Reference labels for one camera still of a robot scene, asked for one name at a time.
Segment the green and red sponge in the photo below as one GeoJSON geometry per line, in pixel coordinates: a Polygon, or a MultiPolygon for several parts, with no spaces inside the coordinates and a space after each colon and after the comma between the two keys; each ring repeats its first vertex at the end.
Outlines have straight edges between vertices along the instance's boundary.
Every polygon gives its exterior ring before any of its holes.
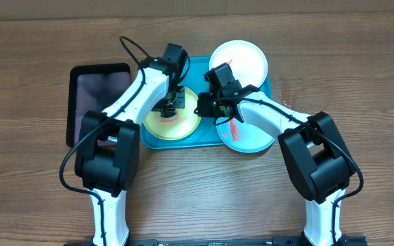
{"type": "Polygon", "coordinates": [[[167,117],[167,118],[161,116],[160,117],[160,122],[173,122],[173,121],[178,120],[179,118],[180,117],[179,117],[178,114],[170,116],[170,117],[167,117]]]}

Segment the yellow-green plate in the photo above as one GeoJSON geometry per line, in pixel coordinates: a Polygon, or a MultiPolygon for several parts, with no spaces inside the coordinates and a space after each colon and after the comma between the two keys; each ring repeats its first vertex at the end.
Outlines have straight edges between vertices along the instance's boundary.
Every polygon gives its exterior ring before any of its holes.
{"type": "Polygon", "coordinates": [[[160,122],[161,114],[151,111],[143,121],[145,128],[152,135],[163,140],[178,140],[193,133],[200,124],[201,117],[194,113],[197,107],[197,95],[185,87],[185,108],[177,109],[179,119],[173,122],[160,122]]]}

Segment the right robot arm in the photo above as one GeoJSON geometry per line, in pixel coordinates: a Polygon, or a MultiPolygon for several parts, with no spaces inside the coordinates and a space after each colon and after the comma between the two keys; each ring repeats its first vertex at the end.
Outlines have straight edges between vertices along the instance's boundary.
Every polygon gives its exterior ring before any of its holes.
{"type": "Polygon", "coordinates": [[[198,96],[195,114],[235,118],[277,139],[289,178],[306,200],[305,245],[344,245],[339,226],[350,177],[360,174],[334,120],[324,112],[299,113],[284,107],[254,85],[242,86],[227,63],[204,75],[209,91],[198,96]]]}

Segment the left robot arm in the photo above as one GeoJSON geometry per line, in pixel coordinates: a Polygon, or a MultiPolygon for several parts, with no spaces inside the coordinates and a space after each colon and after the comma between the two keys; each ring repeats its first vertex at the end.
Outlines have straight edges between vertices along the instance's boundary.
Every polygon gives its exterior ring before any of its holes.
{"type": "Polygon", "coordinates": [[[95,232],[91,245],[126,245],[126,192],[133,184],[140,158],[140,127],[157,104],[176,98],[188,58],[186,50],[168,44],[161,57],[147,56],[137,63],[135,80],[101,112],[88,111],[82,121],[75,174],[82,179],[80,193],[91,197],[95,232]]]}

